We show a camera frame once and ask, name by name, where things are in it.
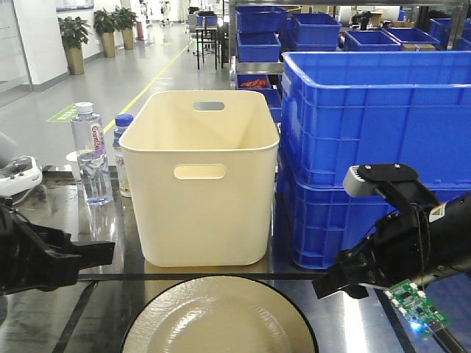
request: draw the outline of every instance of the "bottle cap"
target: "bottle cap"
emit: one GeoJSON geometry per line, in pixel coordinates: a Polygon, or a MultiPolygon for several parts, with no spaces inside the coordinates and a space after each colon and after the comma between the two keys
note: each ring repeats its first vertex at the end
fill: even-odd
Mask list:
{"type": "Polygon", "coordinates": [[[129,126],[134,117],[131,114],[119,114],[115,118],[116,126],[125,127],[129,126]]]}
{"type": "Polygon", "coordinates": [[[75,110],[79,114],[93,113],[93,103],[90,103],[89,101],[80,101],[75,104],[75,110]]]}

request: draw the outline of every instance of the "beige plate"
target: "beige plate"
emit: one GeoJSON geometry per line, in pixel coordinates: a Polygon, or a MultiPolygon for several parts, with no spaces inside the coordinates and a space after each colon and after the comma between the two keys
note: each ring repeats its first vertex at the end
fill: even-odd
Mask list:
{"type": "Polygon", "coordinates": [[[123,353],[316,353],[304,315],[251,279],[212,276],[169,288],[128,330],[123,353]]]}

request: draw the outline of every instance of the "cream plastic bin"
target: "cream plastic bin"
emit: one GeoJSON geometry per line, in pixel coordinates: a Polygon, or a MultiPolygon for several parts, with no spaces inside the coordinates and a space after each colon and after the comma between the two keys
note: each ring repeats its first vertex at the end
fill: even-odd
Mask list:
{"type": "Polygon", "coordinates": [[[158,266],[261,259],[278,141],[261,93],[152,95],[120,140],[144,257],[158,266]]]}

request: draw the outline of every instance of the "metal shelf rack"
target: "metal shelf rack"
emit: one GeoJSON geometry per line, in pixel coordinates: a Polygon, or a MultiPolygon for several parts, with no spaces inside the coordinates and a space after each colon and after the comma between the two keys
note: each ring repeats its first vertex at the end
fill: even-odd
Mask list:
{"type": "Polygon", "coordinates": [[[229,1],[229,50],[231,58],[231,69],[238,74],[281,74],[283,63],[239,63],[236,59],[236,7],[237,6],[298,6],[298,5],[411,5],[411,6],[431,6],[447,5],[453,7],[451,16],[450,39],[448,49],[452,49],[455,42],[461,37],[464,22],[467,17],[467,10],[470,0],[228,0],[229,1]]]}

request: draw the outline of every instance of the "green circuit board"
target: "green circuit board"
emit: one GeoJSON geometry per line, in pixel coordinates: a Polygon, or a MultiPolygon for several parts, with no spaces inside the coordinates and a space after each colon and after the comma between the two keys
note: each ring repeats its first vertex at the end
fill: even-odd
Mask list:
{"type": "Polygon", "coordinates": [[[415,332],[428,334],[450,325],[425,292],[408,279],[384,291],[391,303],[404,315],[415,332]]]}

